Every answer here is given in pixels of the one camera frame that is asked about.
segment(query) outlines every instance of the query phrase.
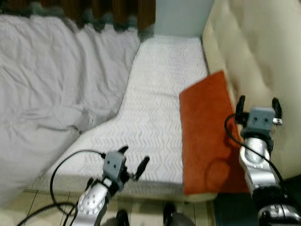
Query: white wall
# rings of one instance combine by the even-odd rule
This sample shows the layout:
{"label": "white wall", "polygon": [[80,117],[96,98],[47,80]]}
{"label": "white wall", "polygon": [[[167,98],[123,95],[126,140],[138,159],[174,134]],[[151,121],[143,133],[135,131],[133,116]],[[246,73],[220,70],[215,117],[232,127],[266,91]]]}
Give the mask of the white wall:
{"label": "white wall", "polygon": [[213,0],[157,0],[156,34],[201,36]]}

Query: bed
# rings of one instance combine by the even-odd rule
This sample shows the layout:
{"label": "bed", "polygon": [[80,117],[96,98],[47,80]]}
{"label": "bed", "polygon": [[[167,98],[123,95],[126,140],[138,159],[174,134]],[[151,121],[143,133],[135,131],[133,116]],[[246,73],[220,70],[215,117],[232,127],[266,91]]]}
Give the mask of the bed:
{"label": "bed", "polygon": [[[270,106],[273,97],[279,98],[285,125],[273,132],[272,160],[285,178],[300,174],[301,90],[296,82],[301,71],[300,9],[297,0],[215,0],[203,46],[199,38],[145,38],[116,118],[81,135],[28,188],[48,191],[54,168],[75,151],[107,152],[129,145],[130,170],[147,154],[150,163],[141,181],[129,183],[123,194],[213,199],[216,194],[183,196],[179,93],[219,70],[225,71],[233,106],[242,94],[247,97],[246,110],[253,105]],[[98,157],[74,157],[59,170],[54,189],[81,192],[90,176],[101,174],[101,168]]]}

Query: crumpled gray sheet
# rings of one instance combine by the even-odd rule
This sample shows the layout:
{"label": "crumpled gray sheet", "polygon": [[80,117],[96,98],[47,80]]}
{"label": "crumpled gray sheet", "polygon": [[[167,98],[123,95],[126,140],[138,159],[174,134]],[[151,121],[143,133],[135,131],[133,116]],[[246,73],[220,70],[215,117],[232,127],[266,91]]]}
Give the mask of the crumpled gray sheet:
{"label": "crumpled gray sheet", "polygon": [[135,29],[72,31],[54,17],[0,16],[0,205],[47,170],[79,130],[118,113],[139,45]]}

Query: tiled floor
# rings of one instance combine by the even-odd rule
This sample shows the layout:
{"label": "tiled floor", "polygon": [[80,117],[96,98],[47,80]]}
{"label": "tiled floor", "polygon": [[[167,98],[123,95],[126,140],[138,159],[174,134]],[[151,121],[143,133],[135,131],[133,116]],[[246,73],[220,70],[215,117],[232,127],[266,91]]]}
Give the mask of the tiled floor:
{"label": "tiled floor", "polygon": [[[76,194],[57,194],[60,202],[76,203],[79,196]],[[0,226],[16,226],[26,216],[34,211],[52,204],[49,194],[39,192],[23,192],[15,201],[0,208]],[[211,203],[176,203],[177,209],[182,211],[196,223],[197,226],[214,226],[215,220]],[[113,199],[103,217],[105,222],[116,216],[120,209],[128,212],[131,226],[162,226],[163,225],[163,201],[150,201],[131,198]],[[26,226],[62,226],[65,216],[57,209],[52,209],[37,215],[29,220]]]}

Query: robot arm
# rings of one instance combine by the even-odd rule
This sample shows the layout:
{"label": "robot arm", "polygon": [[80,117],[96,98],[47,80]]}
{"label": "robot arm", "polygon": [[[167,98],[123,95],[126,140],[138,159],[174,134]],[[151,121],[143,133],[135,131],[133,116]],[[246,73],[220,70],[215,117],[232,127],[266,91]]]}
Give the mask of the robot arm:
{"label": "robot arm", "polygon": [[236,123],[243,125],[241,136],[249,149],[241,147],[239,161],[258,210],[260,226],[301,225],[299,205],[287,195],[269,162],[273,150],[271,127],[282,124],[279,101],[274,98],[273,108],[253,107],[250,113],[243,112],[244,101],[242,96],[236,107],[235,119]]}
{"label": "robot arm", "polygon": [[145,157],[140,163],[137,173],[130,174],[125,166],[124,152],[127,148],[126,146],[117,152],[106,154],[103,164],[103,179],[94,180],[81,195],[72,226],[99,226],[106,213],[109,200],[117,191],[123,190],[124,184],[129,179],[137,181],[143,174],[150,158]]}

